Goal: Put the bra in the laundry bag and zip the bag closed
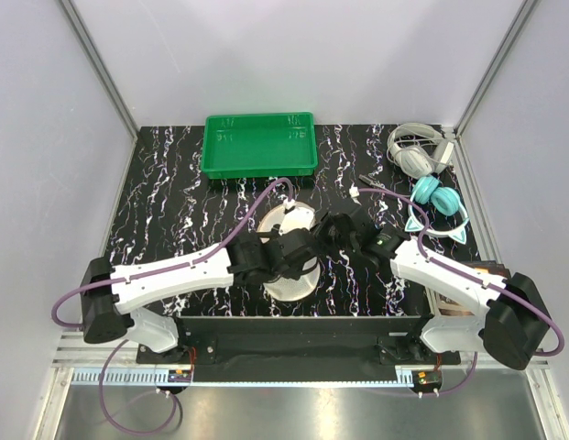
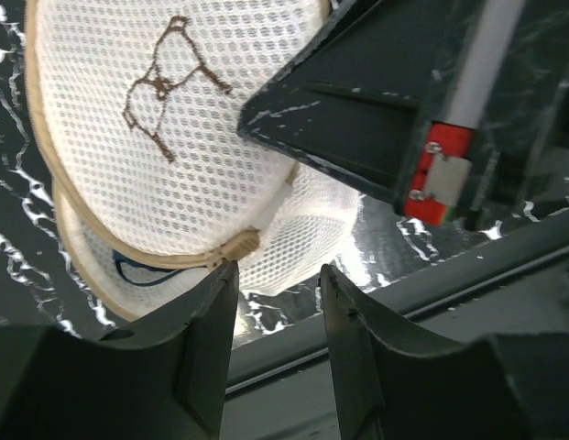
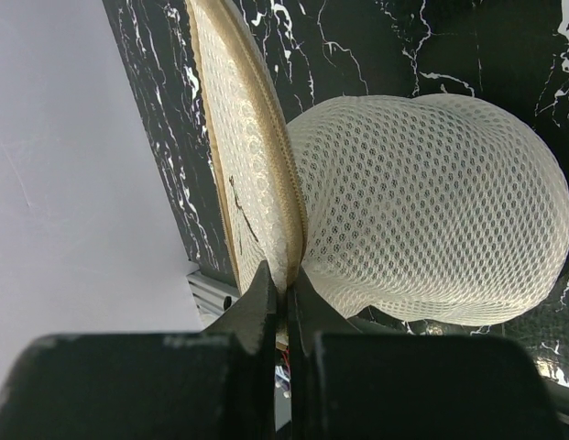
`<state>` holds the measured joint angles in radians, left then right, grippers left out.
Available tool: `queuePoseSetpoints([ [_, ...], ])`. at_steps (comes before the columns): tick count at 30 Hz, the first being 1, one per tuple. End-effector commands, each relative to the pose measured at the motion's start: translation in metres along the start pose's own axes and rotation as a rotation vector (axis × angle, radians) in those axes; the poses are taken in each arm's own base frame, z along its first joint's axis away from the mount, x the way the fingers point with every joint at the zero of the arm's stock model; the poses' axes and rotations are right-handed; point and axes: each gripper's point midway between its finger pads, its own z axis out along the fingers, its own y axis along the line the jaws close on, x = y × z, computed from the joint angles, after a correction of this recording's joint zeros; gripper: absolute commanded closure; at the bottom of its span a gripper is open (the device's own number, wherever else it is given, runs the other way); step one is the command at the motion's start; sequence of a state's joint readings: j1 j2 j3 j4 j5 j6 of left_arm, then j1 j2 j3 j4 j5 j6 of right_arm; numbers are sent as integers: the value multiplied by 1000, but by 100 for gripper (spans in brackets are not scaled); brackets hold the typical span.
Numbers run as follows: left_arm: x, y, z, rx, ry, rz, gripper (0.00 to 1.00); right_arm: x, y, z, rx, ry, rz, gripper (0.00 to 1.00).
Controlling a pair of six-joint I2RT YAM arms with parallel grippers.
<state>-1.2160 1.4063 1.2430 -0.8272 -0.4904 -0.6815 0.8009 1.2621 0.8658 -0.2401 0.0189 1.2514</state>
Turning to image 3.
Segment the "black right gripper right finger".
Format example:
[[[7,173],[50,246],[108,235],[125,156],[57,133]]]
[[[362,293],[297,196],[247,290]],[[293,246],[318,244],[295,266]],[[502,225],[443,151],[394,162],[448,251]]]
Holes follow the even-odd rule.
[[[529,356],[493,336],[363,333],[300,273],[287,291],[296,439],[560,439]]]

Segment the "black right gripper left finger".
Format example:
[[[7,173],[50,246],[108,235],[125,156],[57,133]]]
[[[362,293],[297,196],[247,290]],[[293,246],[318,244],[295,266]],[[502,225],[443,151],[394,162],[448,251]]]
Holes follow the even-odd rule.
[[[248,291],[199,333],[44,335],[0,389],[0,439],[271,439],[277,291]]]

